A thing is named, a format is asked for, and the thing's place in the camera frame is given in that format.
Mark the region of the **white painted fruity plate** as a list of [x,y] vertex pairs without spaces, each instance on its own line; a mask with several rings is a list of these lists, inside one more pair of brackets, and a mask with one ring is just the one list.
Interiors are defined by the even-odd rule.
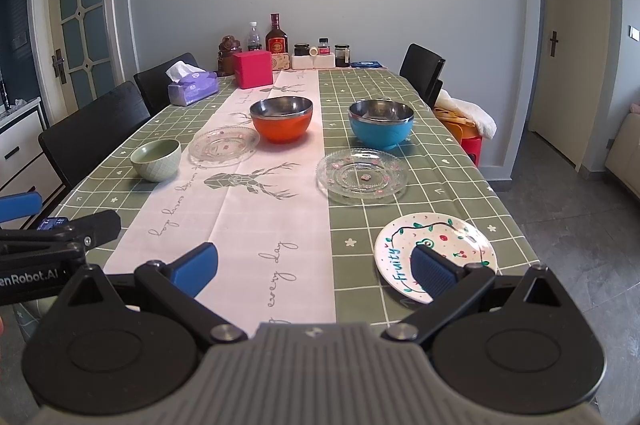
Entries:
[[388,223],[376,238],[374,258],[378,272],[402,296],[421,304],[433,301],[413,278],[410,256],[416,246],[428,246],[457,266],[481,263],[493,271],[497,257],[487,237],[457,217],[414,213]]

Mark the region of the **green ceramic bowl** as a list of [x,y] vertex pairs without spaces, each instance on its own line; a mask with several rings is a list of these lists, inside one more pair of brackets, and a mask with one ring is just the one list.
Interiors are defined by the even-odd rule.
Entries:
[[179,171],[181,145],[176,139],[151,141],[134,150],[129,159],[134,170],[147,182],[166,182]]

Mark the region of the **clear glass plate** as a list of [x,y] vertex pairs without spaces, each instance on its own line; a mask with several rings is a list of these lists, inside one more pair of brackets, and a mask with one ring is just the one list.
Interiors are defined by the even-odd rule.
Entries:
[[405,192],[408,176],[397,156],[367,148],[332,152],[316,168],[319,189],[344,204],[393,201]]
[[255,153],[259,142],[254,128],[222,126],[194,138],[188,147],[189,159],[205,168],[238,165]]

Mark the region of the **blue steel bowl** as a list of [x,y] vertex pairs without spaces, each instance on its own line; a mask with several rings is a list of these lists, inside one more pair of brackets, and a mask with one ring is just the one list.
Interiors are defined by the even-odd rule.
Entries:
[[414,111],[390,99],[361,99],[348,108],[352,132],[366,147],[390,150],[405,141],[412,130]]

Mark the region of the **orange steel bowl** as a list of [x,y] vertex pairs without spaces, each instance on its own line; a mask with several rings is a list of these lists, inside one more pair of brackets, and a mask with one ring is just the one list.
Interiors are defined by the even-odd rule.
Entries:
[[314,104],[305,97],[280,96],[250,106],[250,117],[260,137],[273,144],[290,144],[306,133]]

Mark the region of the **green checked tablecloth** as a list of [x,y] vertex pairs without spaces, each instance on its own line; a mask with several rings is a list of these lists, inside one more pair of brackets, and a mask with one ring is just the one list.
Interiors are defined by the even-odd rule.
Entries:
[[250,127],[250,106],[254,102],[283,95],[307,97],[314,103],[314,110],[321,111],[323,158],[357,147],[348,108],[359,99],[397,100],[412,107],[416,115],[409,137],[394,151],[409,171],[407,188],[400,197],[387,202],[344,204],[332,201],[318,187],[329,203],[333,322],[367,322],[382,327],[404,318],[421,304],[393,289],[375,263],[376,238],[388,223],[401,216],[439,213],[470,223],[487,237],[496,253],[496,271],[503,275],[521,275],[535,263],[535,252],[497,193],[408,84],[387,71],[357,70],[283,72],[271,85],[255,89],[239,89],[226,78],[212,98],[187,108],[167,108],[153,116],[58,208],[58,214],[70,219],[108,209],[118,213],[122,221],[119,238],[91,251],[88,260],[105,270],[108,257],[159,186],[145,182],[134,171],[129,159],[134,150],[163,138],[188,146],[194,138],[222,126]]

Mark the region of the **black chair far left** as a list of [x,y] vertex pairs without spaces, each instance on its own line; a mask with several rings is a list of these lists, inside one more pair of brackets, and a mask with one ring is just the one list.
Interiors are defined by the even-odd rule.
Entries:
[[193,67],[198,65],[194,55],[190,52],[186,52],[185,54],[172,58],[150,70],[134,74],[134,82],[136,83],[145,107],[148,109],[151,116],[162,111],[169,104],[168,85],[171,83],[171,79],[166,72],[178,61],[190,64],[190,66]]

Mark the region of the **white cloth on stool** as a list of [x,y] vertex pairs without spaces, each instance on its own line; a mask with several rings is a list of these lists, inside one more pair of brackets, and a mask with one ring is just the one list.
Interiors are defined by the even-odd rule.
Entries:
[[473,102],[451,97],[446,89],[439,92],[435,107],[454,112],[473,122],[483,138],[492,139],[497,133],[495,120],[485,110]]

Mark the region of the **cream door right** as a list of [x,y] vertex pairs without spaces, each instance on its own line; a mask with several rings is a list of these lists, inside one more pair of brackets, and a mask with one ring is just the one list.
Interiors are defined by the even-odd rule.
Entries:
[[529,129],[582,165],[608,61],[611,0],[544,0]]

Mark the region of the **beige sofa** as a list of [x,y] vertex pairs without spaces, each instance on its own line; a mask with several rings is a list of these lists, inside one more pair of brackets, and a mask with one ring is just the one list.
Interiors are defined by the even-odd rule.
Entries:
[[640,197],[639,142],[640,110],[638,102],[634,102],[608,151],[605,168],[637,198]]

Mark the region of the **black chair right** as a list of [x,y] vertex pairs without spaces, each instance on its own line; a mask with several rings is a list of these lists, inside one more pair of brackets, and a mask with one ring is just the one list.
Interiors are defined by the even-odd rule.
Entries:
[[405,78],[430,109],[433,109],[440,91],[440,74],[446,60],[439,54],[412,43],[409,45],[399,75]]

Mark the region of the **blue packet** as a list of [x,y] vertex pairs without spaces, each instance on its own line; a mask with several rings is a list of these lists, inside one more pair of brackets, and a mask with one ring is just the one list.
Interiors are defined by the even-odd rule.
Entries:
[[378,61],[368,60],[368,61],[355,61],[350,65],[354,69],[384,69],[383,64]]

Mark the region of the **clear plastic water bottle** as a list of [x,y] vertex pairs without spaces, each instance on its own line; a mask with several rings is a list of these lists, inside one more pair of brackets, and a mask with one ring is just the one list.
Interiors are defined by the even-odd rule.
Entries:
[[250,33],[247,35],[246,48],[249,52],[254,50],[262,50],[262,39],[258,32],[258,23],[256,21],[250,22]]

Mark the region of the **black lid jar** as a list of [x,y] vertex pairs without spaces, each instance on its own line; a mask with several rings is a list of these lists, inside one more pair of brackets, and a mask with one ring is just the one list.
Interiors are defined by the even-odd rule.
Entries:
[[309,44],[295,44],[294,45],[294,55],[303,57],[310,55],[310,45]]

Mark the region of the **small red label bottle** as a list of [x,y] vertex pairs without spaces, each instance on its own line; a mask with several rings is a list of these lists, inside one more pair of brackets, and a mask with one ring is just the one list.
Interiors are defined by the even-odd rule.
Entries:
[[320,37],[318,39],[318,54],[325,56],[331,53],[331,45],[327,37]]

